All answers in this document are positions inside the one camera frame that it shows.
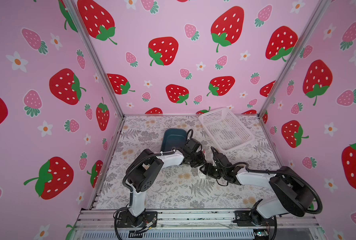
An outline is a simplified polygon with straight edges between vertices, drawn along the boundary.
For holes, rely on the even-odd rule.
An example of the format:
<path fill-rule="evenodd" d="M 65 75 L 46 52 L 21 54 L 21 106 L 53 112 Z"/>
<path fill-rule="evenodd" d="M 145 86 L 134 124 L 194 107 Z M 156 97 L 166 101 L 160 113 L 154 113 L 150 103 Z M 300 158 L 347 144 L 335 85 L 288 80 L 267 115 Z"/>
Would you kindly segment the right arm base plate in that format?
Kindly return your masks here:
<path fill-rule="evenodd" d="M 239 227 L 274 227 L 274 218 L 265 219 L 257 212 L 235 211 L 233 223 Z"/>

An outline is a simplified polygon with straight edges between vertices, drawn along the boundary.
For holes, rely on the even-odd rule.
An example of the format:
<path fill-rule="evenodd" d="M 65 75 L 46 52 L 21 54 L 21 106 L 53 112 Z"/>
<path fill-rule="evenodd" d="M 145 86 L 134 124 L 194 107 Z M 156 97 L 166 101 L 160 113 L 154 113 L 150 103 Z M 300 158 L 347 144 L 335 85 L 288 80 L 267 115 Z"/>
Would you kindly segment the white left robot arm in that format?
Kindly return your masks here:
<path fill-rule="evenodd" d="M 206 163 L 202 144 L 196 139 L 189 139 L 180 148 L 167 152 L 154 153 L 143 150 L 126 170 L 123 185 L 130 190 L 128 212 L 137 218 L 146 210 L 146 193 L 153 185 L 160 171 L 171 166 L 190 165 L 192 168 Z"/>

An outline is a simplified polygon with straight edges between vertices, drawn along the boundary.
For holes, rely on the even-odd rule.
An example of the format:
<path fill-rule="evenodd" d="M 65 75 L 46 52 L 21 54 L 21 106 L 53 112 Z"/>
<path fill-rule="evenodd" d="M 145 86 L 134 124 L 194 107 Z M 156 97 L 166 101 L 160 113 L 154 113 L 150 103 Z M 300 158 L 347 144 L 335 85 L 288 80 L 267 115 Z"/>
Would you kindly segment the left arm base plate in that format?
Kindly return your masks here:
<path fill-rule="evenodd" d="M 118 228 L 149 228 L 157 226 L 158 212 L 144 211 L 134 217 L 129 211 L 120 212 L 117 217 Z"/>

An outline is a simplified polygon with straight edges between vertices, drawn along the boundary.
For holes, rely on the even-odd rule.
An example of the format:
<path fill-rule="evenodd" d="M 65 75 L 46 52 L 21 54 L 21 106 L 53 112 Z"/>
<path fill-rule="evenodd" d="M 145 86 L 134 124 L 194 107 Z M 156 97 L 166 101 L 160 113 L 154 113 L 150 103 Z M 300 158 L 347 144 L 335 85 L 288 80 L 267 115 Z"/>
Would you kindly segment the white perforated plastic basket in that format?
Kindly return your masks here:
<path fill-rule="evenodd" d="M 222 153 L 234 151 L 254 140 L 251 131 L 228 108 L 202 114 L 199 121 Z"/>

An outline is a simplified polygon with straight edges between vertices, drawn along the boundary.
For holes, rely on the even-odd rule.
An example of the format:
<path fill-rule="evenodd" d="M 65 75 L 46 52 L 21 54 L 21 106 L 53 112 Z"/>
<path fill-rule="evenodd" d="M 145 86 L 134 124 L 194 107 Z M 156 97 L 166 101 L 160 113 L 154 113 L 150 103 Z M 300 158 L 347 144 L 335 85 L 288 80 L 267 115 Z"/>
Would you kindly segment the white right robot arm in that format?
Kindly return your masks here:
<path fill-rule="evenodd" d="M 253 185 L 271 189 L 275 196 L 257 201 L 247 220 L 261 226 L 266 220 L 285 214 L 303 217 L 306 213 L 317 215 L 323 204 L 317 191 L 291 168 L 279 170 L 254 170 L 246 162 L 232 164 L 226 155 L 211 147 L 213 164 L 205 163 L 200 171 L 213 179 L 223 179 L 228 184 Z"/>

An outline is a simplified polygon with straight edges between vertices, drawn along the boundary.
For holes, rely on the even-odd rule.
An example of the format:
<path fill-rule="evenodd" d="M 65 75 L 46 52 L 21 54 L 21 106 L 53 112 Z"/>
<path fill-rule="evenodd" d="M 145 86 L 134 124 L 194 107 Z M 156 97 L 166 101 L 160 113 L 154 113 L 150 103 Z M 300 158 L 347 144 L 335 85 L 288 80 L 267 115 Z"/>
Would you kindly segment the white paper napkin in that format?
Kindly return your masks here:
<path fill-rule="evenodd" d="M 200 170 L 202 166 L 192 168 L 191 173 L 194 177 L 198 177 L 199 179 L 206 179 L 206 175 Z"/>

